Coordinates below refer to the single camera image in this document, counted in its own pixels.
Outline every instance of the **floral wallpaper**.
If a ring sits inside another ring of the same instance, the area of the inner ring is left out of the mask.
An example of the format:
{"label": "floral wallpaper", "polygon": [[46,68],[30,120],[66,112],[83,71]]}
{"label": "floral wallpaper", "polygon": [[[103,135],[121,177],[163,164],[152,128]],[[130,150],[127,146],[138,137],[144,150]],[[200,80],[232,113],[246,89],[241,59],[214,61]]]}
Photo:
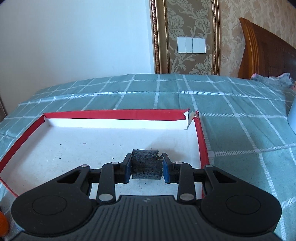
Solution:
{"label": "floral wallpaper", "polygon": [[267,29],[296,48],[296,8],[287,0],[219,0],[221,13],[220,75],[237,77],[245,41],[239,18]]}
{"label": "floral wallpaper", "polygon": [[[211,74],[212,29],[210,0],[166,0],[169,33],[170,72]],[[206,54],[178,53],[177,37],[206,39]]]}

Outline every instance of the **light switch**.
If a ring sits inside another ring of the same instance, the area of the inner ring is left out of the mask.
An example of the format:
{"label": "light switch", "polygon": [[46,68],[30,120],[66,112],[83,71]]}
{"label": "light switch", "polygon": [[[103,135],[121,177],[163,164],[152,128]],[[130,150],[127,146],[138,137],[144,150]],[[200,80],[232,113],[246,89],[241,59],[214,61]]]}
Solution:
{"label": "light switch", "polygon": [[178,53],[186,53],[186,37],[177,37]]}
{"label": "light switch", "polygon": [[193,38],[192,52],[193,53],[206,53],[205,39]]}
{"label": "light switch", "polygon": [[189,37],[186,37],[185,39],[186,53],[192,53],[192,39],[193,38],[189,38]]}

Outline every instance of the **headboard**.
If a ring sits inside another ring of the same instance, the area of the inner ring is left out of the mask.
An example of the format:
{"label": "headboard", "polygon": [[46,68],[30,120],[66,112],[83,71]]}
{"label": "headboard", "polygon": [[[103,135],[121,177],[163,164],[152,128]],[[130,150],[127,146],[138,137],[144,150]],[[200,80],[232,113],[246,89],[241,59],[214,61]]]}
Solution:
{"label": "headboard", "polygon": [[250,79],[252,74],[279,76],[285,72],[296,80],[296,49],[266,29],[239,18],[246,47],[238,78]]}

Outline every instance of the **orange fruit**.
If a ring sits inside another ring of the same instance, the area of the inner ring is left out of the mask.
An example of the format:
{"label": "orange fruit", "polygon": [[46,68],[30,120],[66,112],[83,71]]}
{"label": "orange fruit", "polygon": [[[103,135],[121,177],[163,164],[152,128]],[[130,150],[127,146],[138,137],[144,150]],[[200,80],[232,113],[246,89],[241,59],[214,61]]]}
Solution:
{"label": "orange fruit", "polygon": [[9,224],[3,213],[0,212],[0,237],[8,234]]}

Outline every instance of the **plaid fabric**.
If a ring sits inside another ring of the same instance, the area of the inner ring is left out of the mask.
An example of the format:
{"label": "plaid fabric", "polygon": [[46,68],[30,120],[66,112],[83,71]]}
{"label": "plaid fabric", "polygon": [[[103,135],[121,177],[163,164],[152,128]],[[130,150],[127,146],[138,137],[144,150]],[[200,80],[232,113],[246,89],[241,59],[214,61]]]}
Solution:
{"label": "plaid fabric", "polygon": [[[45,112],[198,110],[210,163],[278,198],[283,214],[276,233],[296,240],[296,135],[286,118],[294,96],[260,82],[201,75],[130,74],[56,85],[19,104],[0,123],[0,158]],[[0,193],[9,196],[4,187]],[[9,217],[12,198],[7,200]],[[10,237],[15,231],[12,223]]]}

